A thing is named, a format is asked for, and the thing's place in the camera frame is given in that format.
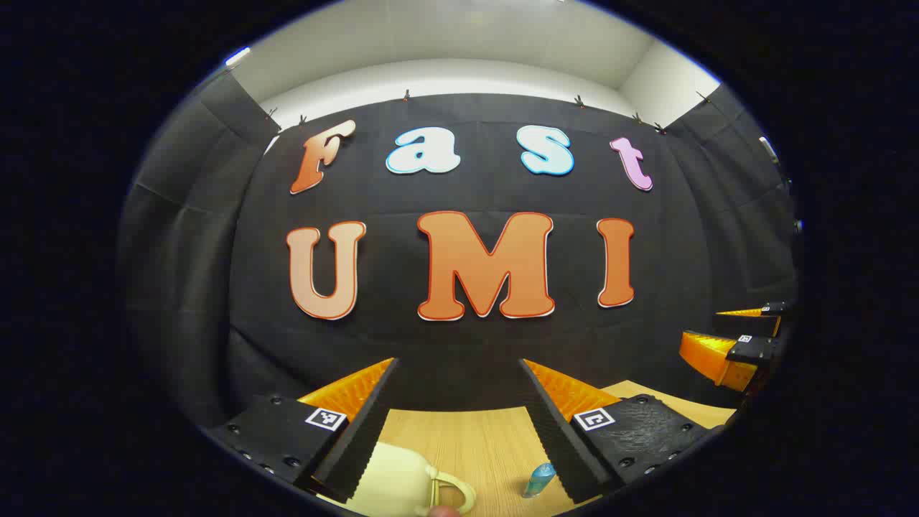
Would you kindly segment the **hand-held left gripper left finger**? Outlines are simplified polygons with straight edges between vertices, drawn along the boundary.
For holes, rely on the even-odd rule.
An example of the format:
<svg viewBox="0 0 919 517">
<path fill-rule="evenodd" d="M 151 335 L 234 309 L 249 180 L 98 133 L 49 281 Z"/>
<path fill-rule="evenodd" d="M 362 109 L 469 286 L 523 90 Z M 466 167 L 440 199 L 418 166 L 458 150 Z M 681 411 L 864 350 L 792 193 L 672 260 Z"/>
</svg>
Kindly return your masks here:
<svg viewBox="0 0 919 517">
<path fill-rule="evenodd" d="M 270 478 L 344 503 L 370 462 L 399 369 L 400 360 L 388 358 L 305 396 L 255 396 L 205 432 Z"/>
</svg>

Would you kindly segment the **blue clear bottle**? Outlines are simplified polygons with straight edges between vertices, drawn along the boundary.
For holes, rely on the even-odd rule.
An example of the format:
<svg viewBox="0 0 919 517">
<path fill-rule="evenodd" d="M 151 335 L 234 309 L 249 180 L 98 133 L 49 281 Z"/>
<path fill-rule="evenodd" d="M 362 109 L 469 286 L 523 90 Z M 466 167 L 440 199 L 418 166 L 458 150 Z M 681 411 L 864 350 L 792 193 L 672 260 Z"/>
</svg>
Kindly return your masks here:
<svg viewBox="0 0 919 517">
<path fill-rule="evenodd" d="M 556 469 L 551 462 L 542 462 L 538 465 L 531 475 L 529 475 L 528 481 L 526 481 L 524 490 L 521 494 L 522 498 L 535 498 L 542 494 L 543 491 L 554 481 L 556 477 Z"/>
</svg>

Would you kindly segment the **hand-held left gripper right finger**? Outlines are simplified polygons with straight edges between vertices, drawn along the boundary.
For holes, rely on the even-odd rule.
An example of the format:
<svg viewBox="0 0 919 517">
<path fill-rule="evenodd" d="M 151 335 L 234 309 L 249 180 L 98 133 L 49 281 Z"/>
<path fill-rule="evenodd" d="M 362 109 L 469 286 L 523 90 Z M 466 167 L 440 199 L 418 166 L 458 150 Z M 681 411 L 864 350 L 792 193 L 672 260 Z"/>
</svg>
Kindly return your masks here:
<svg viewBox="0 0 919 517">
<path fill-rule="evenodd" d="M 649 393 L 616 397 L 535 361 L 518 363 L 531 382 L 526 412 L 575 503 L 644 484 L 724 429 L 690 419 Z"/>
</svg>

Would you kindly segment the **black backdrop cloth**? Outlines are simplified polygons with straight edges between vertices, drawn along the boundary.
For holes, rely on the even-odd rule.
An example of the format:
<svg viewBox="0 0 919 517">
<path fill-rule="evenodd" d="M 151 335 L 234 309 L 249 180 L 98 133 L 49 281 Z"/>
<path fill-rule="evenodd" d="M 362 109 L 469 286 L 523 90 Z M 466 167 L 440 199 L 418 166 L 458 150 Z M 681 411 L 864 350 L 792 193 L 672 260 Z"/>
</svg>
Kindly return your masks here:
<svg viewBox="0 0 919 517">
<path fill-rule="evenodd" d="M 793 203 L 728 86 L 666 134 L 602 109 L 490 94 L 388 99 L 280 131 L 236 79 L 151 141 L 119 226 L 134 345 L 201 426 L 390 357 L 398 409 L 518 406 L 526 358 L 603 388 L 630 380 L 732 408 L 683 360 L 683 331 L 796 295 Z M 428 238 L 457 210 L 487 248 L 547 215 L 554 313 L 421 320 Z"/>
</svg>

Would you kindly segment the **pale yellow suitcase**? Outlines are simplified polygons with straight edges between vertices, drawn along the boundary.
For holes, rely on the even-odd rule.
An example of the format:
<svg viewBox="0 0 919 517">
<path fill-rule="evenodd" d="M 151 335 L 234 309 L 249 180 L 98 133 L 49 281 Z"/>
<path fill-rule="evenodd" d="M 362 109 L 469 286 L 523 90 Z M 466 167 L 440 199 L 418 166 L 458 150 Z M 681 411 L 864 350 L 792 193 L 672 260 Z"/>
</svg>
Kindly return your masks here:
<svg viewBox="0 0 919 517">
<path fill-rule="evenodd" d="M 427 517 L 439 506 L 443 487 L 462 494 L 459 514 L 472 510 L 477 494 L 471 485 L 437 469 L 418 452 L 378 442 L 352 497 L 345 503 L 319 493 L 316 497 L 368 517 Z"/>
</svg>

